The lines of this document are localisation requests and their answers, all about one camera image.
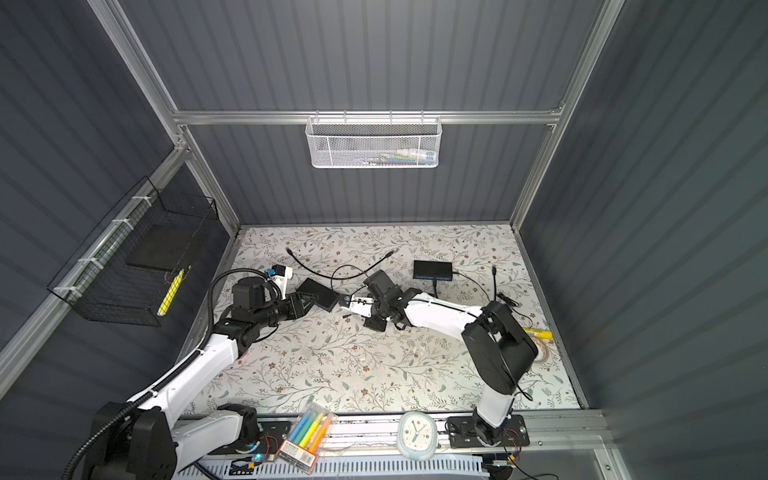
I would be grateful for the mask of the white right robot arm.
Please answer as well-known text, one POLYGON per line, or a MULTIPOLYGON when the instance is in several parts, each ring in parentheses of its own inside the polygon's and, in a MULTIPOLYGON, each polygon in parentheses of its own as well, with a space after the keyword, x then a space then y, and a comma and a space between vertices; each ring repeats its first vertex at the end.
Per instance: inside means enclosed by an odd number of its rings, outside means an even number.
POLYGON ((368 277, 364 287, 368 294, 352 296, 347 309, 363 317, 367 328, 425 328, 464 343, 484 382, 473 413, 474 433, 486 445, 499 444, 514 396, 523 391, 521 379, 539 354, 511 307, 496 300, 466 306, 416 288, 403 290, 382 270, 368 277))

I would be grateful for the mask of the black ribbed network switch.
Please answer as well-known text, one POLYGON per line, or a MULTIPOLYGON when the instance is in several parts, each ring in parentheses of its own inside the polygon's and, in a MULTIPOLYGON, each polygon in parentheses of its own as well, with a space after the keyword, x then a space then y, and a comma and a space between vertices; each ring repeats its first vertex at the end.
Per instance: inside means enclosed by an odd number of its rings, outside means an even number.
POLYGON ((454 269, 451 262, 415 260, 413 262, 413 278, 419 280, 447 281, 453 280, 454 269))

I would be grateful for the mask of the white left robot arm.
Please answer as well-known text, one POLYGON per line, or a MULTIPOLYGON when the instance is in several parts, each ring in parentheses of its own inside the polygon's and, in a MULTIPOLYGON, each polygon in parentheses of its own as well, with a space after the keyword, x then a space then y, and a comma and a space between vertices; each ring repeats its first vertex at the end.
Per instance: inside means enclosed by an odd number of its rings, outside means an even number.
POLYGON ((211 315, 200 343, 149 387, 124 403, 109 402, 94 416, 89 438, 64 467, 62 478, 171 479, 222 447, 250 452, 263 434, 253 407, 228 403, 208 416, 179 425, 187 405, 254 344, 265 327, 307 315, 317 296, 287 292, 286 267, 240 269, 233 302, 211 315))

